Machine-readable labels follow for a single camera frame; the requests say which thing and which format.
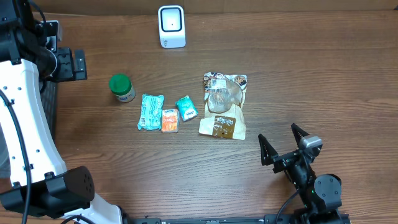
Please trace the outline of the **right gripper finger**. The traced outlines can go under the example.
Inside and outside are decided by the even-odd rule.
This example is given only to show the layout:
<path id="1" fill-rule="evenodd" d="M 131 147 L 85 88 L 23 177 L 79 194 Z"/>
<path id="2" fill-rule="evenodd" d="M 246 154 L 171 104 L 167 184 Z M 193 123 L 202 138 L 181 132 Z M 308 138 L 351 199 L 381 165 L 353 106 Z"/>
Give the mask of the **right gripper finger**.
<path id="1" fill-rule="evenodd" d="M 259 134 L 258 140 L 261 148 L 261 164 L 263 166 L 273 164 L 275 159 L 279 156 L 277 151 L 271 146 L 264 135 Z"/>
<path id="2" fill-rule="evenodd" d="M 297 143 L 297 146 L 298 146 L 298 148 L 301 148 L 301 145 L 300 145 L 301 139 L 302 139 L 303 137 L 305 137 L 305 136 L 308 136 L 309 133 L 307 133 L 306 131 L 304 131 L 302 128 L 300 128 L 299 126 L 297 126 L 295 123 L 293 123 L 293 124 L 291 125 L 291 128 L 292 128 L 292 132 L 293 132 L 293 134 L 294 134 L 294 138 L 295 138 L 295 141 L 296 141 L 296 143 Z"/>

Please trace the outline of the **brown white snack bag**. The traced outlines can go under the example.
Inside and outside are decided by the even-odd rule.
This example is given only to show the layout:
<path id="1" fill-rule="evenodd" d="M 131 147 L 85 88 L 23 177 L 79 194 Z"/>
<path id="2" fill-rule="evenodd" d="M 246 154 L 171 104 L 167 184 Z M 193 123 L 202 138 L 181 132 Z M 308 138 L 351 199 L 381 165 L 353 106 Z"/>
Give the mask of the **brown white snack bag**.
<path id="1" fill-rule="evenodd" d="M 204 74 L 205 113 L 200 120 L 200 134 L 237 140 L 246 138 L 243 105 L 247 85 L 246 75 Z"/>

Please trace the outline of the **green capped plastic bottle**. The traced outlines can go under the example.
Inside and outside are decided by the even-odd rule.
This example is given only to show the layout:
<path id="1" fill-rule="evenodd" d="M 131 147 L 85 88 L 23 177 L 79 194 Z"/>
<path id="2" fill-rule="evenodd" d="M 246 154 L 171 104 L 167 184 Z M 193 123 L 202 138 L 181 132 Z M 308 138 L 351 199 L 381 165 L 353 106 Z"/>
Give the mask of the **green capped plastic bottle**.
<path id="1" fill-rule="evenodd" d="M 136 92 L 130 78 L 123 74 L 115 74 L 109 80 L 109 89 L 120 102 L 130 102 L 135 98 Z"/>

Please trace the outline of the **teal tissue pack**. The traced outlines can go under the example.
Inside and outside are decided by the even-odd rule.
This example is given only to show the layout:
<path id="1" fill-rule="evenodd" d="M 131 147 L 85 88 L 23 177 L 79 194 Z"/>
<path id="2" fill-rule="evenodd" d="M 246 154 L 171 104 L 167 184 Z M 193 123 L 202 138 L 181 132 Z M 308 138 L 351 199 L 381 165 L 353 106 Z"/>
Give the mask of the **teal tissue pack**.
<path id="1" fill-rule="evenodd" d="M 177 100 L 175 105 L 179 110 L 183 121 L 191 120 L 198 115 L 198 111 L 188 95 Z"/>

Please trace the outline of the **long teal wipes pack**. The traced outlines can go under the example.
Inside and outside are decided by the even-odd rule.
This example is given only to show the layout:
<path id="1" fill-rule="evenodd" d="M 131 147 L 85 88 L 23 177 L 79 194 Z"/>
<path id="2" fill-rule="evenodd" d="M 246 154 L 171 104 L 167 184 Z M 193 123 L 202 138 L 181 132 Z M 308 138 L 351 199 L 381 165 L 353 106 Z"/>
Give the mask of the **long teal wipes pack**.
<path id="1" fill-rule="evenodd" d="M 164 95 L 142 95 L 141 115 L 137 124 L 138 130 L 161 129 L 163 104 Z"/>

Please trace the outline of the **orange tissue pack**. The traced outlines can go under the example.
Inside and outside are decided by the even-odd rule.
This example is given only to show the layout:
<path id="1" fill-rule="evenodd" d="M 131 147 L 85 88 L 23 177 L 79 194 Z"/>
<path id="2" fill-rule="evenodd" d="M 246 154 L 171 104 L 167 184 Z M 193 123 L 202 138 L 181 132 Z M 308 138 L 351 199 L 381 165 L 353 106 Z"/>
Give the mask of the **orange tissue pack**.
<path id="1" fill-rule="evenodd" d="M 162 111 L 162 126 L 163 133 L 177 133 L 180 122 L 180 115 L 178 109 L 169 109 Z"/>

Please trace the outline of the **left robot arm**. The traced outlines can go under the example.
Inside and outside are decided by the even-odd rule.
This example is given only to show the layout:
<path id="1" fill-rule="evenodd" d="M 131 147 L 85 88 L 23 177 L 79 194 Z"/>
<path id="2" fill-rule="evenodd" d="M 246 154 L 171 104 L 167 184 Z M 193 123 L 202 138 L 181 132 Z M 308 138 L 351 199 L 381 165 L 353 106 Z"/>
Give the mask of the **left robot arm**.
<path id="1" fill-rule="evenodd" d="M 1 128 L 11 164 L 6 210 L 77 223 L 127 223 L 95 192 L 89 170 L 67 169 L 55 147 L 41 93 L 48 82 L 87 78 L 82 50 L 57 45 L 57 21 L 37 20 L 32 1 L 1 1 Z"/>

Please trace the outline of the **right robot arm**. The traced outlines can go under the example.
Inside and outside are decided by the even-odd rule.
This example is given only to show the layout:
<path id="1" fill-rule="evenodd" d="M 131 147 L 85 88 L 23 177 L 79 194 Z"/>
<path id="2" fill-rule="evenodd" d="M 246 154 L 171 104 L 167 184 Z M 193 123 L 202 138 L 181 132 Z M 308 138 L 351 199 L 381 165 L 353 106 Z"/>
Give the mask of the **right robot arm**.
<path id="1" fill-rule="evenodd" d="M 292 124 L 291 128 L 297 143 L 296 150 L 281 156 L 264 135 L 258 135 L 262 165 L 273 165 L 274 173 L 284 172 L 295 187 L 295 193 L 268 220 L 273 223 L 348 223 L 349 218 L 342 216 L 338 210 L 342 206 L 341 179 L 334 174 L 317 176 L 310 166 L 319 156 L 323 141 L 296 124 Z M 282 212 L 296 196 L 301 198 L 304 207 L 283 216 Z"/>

